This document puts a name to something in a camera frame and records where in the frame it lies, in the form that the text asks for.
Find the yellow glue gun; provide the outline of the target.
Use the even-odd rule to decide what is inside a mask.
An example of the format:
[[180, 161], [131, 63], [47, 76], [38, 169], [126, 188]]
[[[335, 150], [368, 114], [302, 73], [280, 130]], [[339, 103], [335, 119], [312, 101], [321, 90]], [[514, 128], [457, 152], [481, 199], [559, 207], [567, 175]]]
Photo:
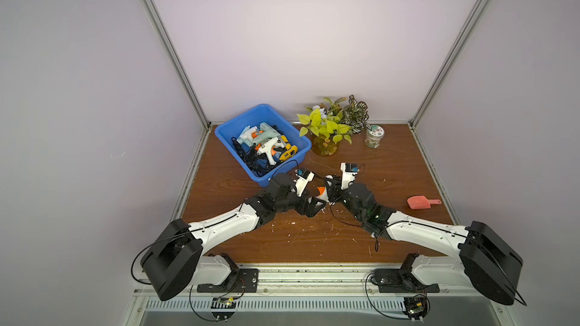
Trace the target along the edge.
[[285, 135], [279, 138], [279, 143], [276, 145], [276, 151], [279, 153], [279, 161], [284, 162], [298, 153], [298, 147], [291, 145]]

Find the white orange glue gun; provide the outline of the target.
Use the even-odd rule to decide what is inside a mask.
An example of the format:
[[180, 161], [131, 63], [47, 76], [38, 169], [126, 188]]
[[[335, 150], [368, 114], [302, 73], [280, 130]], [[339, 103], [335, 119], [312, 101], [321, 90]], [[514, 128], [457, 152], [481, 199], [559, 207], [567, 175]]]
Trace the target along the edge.
[[273, 137], [270, 140], [267, 140], [265, 143], [259, 145], [256, 148], [256, 152], [258, 155], [266, 155], [267, 156], [267, 160], [269, 162], [269, 164], [271, 166], [275, 166], [276, 165], [276, 160], [274, 159], [273, 156], [273, 149], [275, 146], [279, 146], [281, 144], [281, 141], [279, 140], [278, 137]]
[[320, 202], [328, 202], [329, 201], [329, 196], [328, 196], [328, 191], [326, 189], [326, 187], [318, 187], [317, 188], [319, 191], [319, 195], [317, 196], [317, 199]]

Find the long mint glue gun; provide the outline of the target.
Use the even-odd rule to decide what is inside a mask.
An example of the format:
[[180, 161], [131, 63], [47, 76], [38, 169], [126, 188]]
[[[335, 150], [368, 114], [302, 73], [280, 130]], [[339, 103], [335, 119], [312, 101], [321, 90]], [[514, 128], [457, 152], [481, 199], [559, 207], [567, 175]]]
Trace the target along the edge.
[[255, 145], [266, 143], [272, 138], [281, 138], [281, 133], [277, 131], [274, 127], [267, 124], [267, 122], [261, 122], [257, 131], [252, 134], [252, 140]]

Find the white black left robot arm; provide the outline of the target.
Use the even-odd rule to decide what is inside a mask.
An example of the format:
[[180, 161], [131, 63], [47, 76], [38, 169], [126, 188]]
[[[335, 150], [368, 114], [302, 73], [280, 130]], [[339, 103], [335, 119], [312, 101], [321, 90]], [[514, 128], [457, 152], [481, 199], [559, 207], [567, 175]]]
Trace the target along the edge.
[[238, 266], [226, 254], [206, 253], [238, 235], [270, 223], [277, 214], [294, 210], [314, 217], [329, 201], [329, 191], [307, 190], [314, 174], [273, 177], [268, 186], [231, 211], [208, 220], [185, 223], [179, 218], [142, 252], [140, 266], [161, 301], [170, 300], [188, 285], [211, 285], [230, 290], [237, 282]]

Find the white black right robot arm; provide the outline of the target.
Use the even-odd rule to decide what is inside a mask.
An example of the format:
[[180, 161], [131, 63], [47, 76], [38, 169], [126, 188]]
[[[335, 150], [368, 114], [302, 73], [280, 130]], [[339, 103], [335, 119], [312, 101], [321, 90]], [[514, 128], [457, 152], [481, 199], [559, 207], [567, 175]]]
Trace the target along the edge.
[[329, 201], [344, 205], [373, 238], [404, 241], [444, 254], [453, 261], [447, 274], [455, 273], [459, 284], [473, 286], [496, 303], [527, 305], [517, 290], [523, 258], [487, 224], [454, 226], [423, 220], [380, 205], [365, 184], [349, 181], [344, 187], [333, 176], [323, 181]]

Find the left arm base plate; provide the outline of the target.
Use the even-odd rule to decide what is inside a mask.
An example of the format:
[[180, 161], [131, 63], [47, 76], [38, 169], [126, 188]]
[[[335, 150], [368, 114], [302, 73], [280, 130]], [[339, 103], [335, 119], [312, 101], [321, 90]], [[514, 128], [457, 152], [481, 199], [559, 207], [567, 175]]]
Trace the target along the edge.
[[219, 285], [202, 284], [196, 286], [198, 293], [255, 293], [258, 289], [259, 270], [256, 268], [232, 271]]

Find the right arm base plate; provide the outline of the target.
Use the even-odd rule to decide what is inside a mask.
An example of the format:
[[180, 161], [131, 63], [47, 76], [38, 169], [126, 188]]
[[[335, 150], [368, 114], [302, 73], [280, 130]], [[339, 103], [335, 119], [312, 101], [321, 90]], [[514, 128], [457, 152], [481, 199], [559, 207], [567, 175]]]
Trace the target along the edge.
[[438, 284], [425, 285], [412, 273], [403, 270], [377, 269], [370, 279], [373, 285], [379, 287], [380, 293], [440, 293]]

